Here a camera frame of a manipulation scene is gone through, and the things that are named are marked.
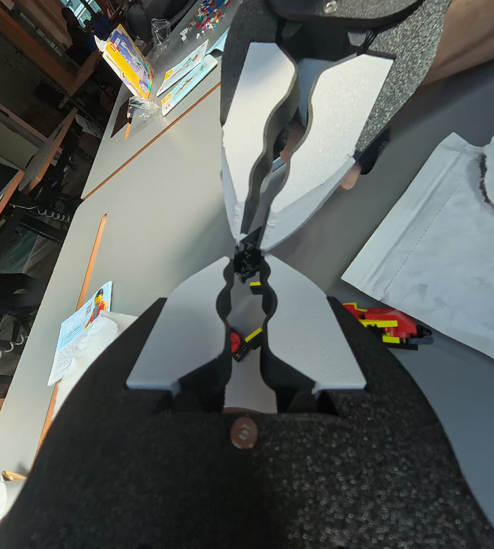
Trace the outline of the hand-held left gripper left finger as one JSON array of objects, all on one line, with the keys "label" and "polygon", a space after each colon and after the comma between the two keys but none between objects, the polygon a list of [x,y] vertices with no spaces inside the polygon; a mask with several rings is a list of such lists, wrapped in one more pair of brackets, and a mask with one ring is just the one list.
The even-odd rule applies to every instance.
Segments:
[{"label": "hand-held left gripper left finger", "polygon": [[127,388],[219,393],[231,376],[228,316],[234,265],[222,257],[170,294],[127,378]]}]

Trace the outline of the small black lego piece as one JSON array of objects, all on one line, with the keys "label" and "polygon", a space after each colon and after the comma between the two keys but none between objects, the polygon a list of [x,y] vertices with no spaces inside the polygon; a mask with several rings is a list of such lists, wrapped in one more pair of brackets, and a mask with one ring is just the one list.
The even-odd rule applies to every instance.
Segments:
[{"label": "small black lego piece", "polygon": [[262,259],[262,251],[257,247],[255,241],[244,238],[236,245],[233,267],[234,273],[242,284],[258,274]]}]

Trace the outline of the person's right hand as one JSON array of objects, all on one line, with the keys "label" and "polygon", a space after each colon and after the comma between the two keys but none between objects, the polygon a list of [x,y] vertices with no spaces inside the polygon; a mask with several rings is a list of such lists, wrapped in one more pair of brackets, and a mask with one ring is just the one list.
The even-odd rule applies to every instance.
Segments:
[{"label": "person's right hand", "polygon": [[340,183],[339,187],[344,190],[350,190],[352,189],[361,173],[361,165],[359,162],[355,162],[354,165],[349,169],[347,174],[342,179],[342,182]]}]

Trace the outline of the person's right forearm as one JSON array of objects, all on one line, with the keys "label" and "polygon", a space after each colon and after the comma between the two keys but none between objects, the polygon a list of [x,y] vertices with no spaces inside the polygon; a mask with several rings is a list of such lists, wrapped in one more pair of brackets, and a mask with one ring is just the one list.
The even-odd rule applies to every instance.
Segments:
[{"label": "person's right forearm", "polygon": [[428,85],[494,59],[494,1],[451,1]]}]

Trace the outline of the small yellow white box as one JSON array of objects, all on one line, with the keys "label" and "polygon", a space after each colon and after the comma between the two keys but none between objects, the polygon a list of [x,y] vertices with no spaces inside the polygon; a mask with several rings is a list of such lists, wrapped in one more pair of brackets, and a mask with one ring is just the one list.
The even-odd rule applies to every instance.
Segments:
[{"label": "small yellow white box", "polygon": [[149,98],[154,72],[125,28],[119,24],[106,41],[97,40],[103,59],[122,80],[129,91],[141,98]]}]

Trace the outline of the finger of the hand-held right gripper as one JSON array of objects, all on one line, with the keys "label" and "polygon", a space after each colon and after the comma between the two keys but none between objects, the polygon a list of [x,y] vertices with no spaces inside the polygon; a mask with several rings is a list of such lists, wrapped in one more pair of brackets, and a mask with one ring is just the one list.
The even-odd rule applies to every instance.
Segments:
[{"label": "finger of the hand-held right gripper", "polygon": [[362,54],[320,72],[309,96],[305,133],[291,152],[284,184],[270,205],[262,251],[303,227],[353,167],[357,141],[393,62]]},{"label": "finger of the hand-held right gripper", "polygon": [[221,175],[233,237],[249,231],[275,142],[298,100],[295,62],[276,43],[252,42],[222,129]]}]

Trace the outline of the large plain white paper bag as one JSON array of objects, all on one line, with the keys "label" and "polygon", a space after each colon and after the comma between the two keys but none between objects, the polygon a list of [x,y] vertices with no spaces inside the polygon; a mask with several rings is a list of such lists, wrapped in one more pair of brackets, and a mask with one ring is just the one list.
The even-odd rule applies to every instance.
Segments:
[{"label": "large plain white paper bag", "polygon": [[444,139],[342,280],[494,359],[494,135]]}]

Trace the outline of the colourful lego pile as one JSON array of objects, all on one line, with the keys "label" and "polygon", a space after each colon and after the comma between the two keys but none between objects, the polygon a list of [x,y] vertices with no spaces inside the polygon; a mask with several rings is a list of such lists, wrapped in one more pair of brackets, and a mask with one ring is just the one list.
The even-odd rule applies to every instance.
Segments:
[{"label": "colourful lego pile", "polygon": [[216,29],[236,6],[237,1],[201,1],[194,14],[187,19],[186,32],[204,33]]}]

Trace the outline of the black red yellow lego build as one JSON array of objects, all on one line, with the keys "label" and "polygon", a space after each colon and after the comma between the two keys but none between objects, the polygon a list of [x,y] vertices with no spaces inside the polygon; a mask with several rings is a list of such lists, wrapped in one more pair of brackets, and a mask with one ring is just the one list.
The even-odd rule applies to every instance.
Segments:
[{"label": "black red yellow lego build", "polygon": [[420,346],[432,345],[432,331],[413,317],[391,307],[361,308],[357,303],[342,304],[361,325],[371,331],[385,346],[418,351]]}]

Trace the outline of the black yellow lego slope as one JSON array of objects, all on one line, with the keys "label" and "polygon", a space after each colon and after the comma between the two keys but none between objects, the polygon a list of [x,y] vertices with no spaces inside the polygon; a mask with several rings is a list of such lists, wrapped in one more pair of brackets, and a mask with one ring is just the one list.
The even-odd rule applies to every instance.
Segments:
[{"label": "black yellow lego slope", "polygon": [[242,346],[242,359],[244,359],[251,351],[254,351],[258,349],[263,340],[263,328],[259,327],[255,329],[252,333],[250,333],[246,338],[243,340],[243,346]]}]

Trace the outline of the small colourful leaflet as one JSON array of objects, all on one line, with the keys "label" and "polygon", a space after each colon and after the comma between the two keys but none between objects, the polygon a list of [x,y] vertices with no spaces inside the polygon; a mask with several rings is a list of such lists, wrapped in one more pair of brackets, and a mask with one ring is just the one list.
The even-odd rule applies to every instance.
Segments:
[{"label": "small colourful leaflet", "polygon": [[165,73],[161,86],[156,92],[163,117],[166,117],[217,67],[217,60],[211,51],[207,39]]}]

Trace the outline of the white blue instruction leaflet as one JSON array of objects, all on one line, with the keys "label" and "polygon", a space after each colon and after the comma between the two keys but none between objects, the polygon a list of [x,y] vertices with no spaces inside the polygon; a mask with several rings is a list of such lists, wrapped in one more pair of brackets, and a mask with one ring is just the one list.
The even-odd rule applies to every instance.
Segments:
[{"label": "white blue instruction leaflet", "polygon": [[110,310],[112,291],[113,282],[106,282],[84,305],[61,324],[47,386],[50,387],[62,379],[72,363],[73,354],[79,343],[88,334],[91,324],[100,316],[101,312]]}]

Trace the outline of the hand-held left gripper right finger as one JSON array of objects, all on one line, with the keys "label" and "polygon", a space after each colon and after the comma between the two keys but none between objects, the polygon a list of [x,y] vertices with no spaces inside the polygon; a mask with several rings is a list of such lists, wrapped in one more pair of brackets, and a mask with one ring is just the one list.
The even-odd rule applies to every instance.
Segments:
[{"label": "hand-held left gripper right finger", "polygon": [[260,372],[275,392],[318,395],[323,390],[363,390],[366,378],[326,294],[280,259],[260,263],[263,290]]}]

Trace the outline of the torn printed white paper bag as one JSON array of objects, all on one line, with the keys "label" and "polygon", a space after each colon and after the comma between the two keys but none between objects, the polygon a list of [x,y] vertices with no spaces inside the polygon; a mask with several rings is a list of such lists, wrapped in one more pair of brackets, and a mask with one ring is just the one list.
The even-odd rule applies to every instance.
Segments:
[{"label": "torn printed white paper bag", "polygon": [[[87,328],[86,335],[77,343],[72,353],[70,366],[60,380],[55,404],[49,409],[50,424],[94,360],[136,319],[137,317],[131,315],[103,312],[100,318]],[[16,476],[14,473],[9,476],[10,473],[3,471],[0,478],[0,522],[13,506],[25,482],[24,477]]]}]

